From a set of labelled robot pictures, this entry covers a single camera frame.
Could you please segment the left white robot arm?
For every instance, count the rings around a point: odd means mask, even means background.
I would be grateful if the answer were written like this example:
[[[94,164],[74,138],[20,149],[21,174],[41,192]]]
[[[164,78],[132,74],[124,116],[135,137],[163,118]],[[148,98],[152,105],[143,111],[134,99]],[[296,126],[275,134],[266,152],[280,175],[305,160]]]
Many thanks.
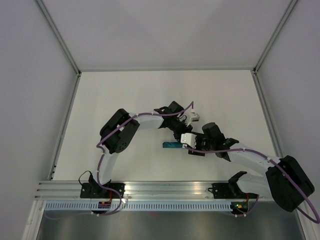
[[[111,175],[120,153],[131,143],[137,131],[150,129],[169,129],[177,144],[184,145],[184,135],[189,136],[193,127],[182,119],[186,111],[194,114],[194,103],[183,108],[176,101],[169,106],[156,108],[149,112],[129,113],[123,108],[118,109],[108,122],[101,128],[100,141],[96,147],[101,150],[101,157],[95,173],[91,172],[88,183],[82,187],[98,198],[104,198],[109,191]]]

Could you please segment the teal cloth napkin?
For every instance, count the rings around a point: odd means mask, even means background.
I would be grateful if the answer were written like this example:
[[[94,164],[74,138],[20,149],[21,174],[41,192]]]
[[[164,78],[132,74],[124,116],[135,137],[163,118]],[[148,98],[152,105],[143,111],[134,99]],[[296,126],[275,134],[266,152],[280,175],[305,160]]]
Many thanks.
[[[183,147],[183,145],[179,142],[173,142],[173,141],[164,141],[162,143],[162,147],[164,149],[180,149]]]

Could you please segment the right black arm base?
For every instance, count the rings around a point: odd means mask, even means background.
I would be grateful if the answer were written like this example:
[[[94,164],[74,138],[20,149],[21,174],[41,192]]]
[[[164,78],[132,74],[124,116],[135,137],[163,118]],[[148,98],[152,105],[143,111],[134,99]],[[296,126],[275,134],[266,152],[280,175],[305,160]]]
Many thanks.
[[[237,185],[227,182],[212,183],[207,190],[213,194],[214,199],[246,200],[247,198],[256,199],[258,196],[254,193],[245,193]]]

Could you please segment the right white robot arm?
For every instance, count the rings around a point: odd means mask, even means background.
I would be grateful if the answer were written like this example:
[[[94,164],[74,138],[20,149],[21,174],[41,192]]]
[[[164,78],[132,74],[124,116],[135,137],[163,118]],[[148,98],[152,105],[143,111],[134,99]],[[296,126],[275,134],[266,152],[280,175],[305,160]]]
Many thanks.
[[[235,198],[245,194],[272,198],[280,208],[292,212],[315,191],[294,157],[268,156],[237,139],[226,138],[214,122],[204,125],[202,133],[181,134],[180,141],[189,154],[203,156],[213,153],[218,158],[255,172],[252,175],[239,171],[228,180],[228,192]]]

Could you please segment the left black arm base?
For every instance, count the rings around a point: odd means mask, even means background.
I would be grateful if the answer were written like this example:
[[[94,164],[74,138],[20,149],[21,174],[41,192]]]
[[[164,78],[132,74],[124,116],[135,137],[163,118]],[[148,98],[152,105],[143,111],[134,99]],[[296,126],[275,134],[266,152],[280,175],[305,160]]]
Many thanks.
[[[111,182],[106,184],[105,187],[117,191],[121,197],[124,196],[125,184],[122,182]],[[81,199],[119,199],[119,195],[112,190],[90,183],[83,183],[80,191]]]

